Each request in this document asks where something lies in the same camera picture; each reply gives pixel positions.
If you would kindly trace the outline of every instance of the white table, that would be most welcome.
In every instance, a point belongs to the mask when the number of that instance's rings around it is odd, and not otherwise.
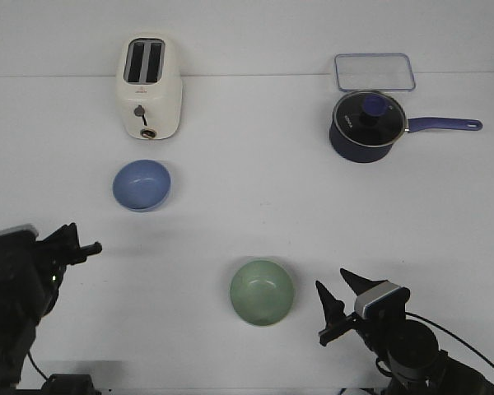
[[[355,333],[318,343],[316,279],[352,311],[340,267],[409,287],[409,311],[494,360],[494,73],[416,79],[396,96],[408,117],[484,129],[406,135],[361,165],[329,145],[330,76],[186,77],[179,131],[156,142],[124,131],[113,77],[0,78],[0,229],[32,223],[45,237],[75,221],[83,244],[104,247],[68,269],[38,328],[40,367],[90,373],[99,388],[384,385]],[[171,195],[130,212],[111,183],[146,158],[169,169]],[[293,310],[270,328],[242,322],[228,300],[251,257],[277,259],[296,282]],[[22,387],[40,385],[26,364]]]

